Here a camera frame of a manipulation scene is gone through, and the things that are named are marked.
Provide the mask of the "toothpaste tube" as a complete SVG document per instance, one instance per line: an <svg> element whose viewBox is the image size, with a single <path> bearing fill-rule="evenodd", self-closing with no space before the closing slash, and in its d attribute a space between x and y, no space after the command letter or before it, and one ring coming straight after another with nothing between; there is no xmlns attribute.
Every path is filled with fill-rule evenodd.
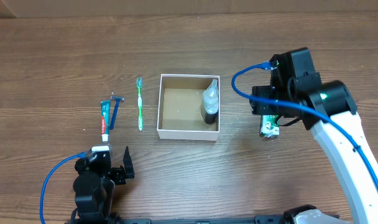
<svg viewBox="0 0 378 224"><path fill-rule="evenodd" d="M102 142L109 141L109 110L110 100L101 102L101 137Z"/></svg>

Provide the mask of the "green soap packet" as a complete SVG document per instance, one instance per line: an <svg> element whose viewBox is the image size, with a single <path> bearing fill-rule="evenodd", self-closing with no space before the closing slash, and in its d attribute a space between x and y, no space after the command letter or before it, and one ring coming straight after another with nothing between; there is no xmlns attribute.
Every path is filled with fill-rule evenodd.
<svg viewBox="0 0 378 224"><path fill-rule="evenodd" d="M260 118L259 134L263 138L277 138L280 134L280 128L275 123L276 115L262 115Z"/></svg>

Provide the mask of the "blue disposable razor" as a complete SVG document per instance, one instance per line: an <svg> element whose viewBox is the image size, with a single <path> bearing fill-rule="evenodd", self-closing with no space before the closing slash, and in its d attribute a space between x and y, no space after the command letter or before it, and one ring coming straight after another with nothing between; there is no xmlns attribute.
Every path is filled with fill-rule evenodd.
<svg viewBox="0 0 378 224"><path fill-rule="evenodd" d="M109 125L110 130L114 129L116 117L117 117L117 114L118 114L119 104L120 104L121 101L124 101L124 97L113 95L113 96L111 96L111 99L114 100L116 103L115 103L115 106L114 106L113 115L112 115L111 122L110 122L110 125Z"/></svg>

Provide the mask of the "green toothbrush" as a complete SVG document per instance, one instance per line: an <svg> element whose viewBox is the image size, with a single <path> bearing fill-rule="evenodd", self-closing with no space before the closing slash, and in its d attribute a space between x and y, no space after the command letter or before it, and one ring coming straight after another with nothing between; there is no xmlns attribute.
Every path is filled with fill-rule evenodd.
<svg viewBox="0 0 378 224"><path fill-rule="evenodd" d="M138 92L138 99L137 99L137 105L139 109L139 116L138 116L138 128L139 131L142 131L143 128L143 117L142 117L142 95L141 95L141 90L143 86L143 79L139 77L136 81L136 86L137 86L137 92Z"/></svg>

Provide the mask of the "clear bottle dark liquid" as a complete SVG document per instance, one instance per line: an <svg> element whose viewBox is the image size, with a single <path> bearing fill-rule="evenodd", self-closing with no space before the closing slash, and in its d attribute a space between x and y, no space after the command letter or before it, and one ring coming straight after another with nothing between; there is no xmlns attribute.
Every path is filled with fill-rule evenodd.
<svg viewBox="0 0 378 224"><path fill-rule="evenodd" d="M218 117L219 90L218 81L214 79L210 86L203 92L201 102L201 115L206 124L213 124Z"/></svg>

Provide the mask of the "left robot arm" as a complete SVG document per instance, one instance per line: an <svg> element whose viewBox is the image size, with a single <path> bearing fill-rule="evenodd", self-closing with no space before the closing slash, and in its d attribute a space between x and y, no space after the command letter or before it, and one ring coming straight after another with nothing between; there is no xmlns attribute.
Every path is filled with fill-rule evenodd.
<svg viewBox="0 0 378 224"><path fill-rule="evenodd" d="M122 218L111 211L114 189L126 184L135 176L129 148L125 148L123 165L111 166L110 144L93 146L75 163L78 177L73 183L76 209L71 223L123 223Z"/></svg>

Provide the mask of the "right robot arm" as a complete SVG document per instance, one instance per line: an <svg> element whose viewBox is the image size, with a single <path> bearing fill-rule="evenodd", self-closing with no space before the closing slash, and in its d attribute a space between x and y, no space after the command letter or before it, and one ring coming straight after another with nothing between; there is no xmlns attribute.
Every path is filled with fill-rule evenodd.
<svg viewBox="0 0 378 224"><path fill-rule="evenodd" d="M297 118L328 157L354 223L378 223L378 163L368 145L347 86L323 83L308 48L275 54L270 84L254 86L253 114Z"/></svg>

